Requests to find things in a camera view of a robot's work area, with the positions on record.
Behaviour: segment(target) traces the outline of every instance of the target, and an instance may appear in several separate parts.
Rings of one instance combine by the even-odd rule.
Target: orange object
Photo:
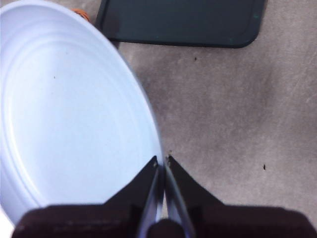
[[[87,21],[90,22],[89,15],[84,10],[79,9],[79,8],[73,8],[72,11],[74,11],[75,13],[80,15],[82,18],[84,18],[84,19],[86,19]]]

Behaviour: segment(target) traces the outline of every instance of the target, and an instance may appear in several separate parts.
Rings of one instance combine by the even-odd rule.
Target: white metal lid
[[[14,223],[49,204],[102,203],[157,155],[147,97],[112,44],[76,13],[1,9],[1,205]]]

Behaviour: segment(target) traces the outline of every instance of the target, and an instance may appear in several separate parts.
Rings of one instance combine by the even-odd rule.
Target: gray carpet
[[[55,2],[93,22],[100,4]],[[296,209],[317,227],[316,0],[268,0],[258,38],[242,49],[119,50],[148,94],[165,153],[197,182],[224,203]]]

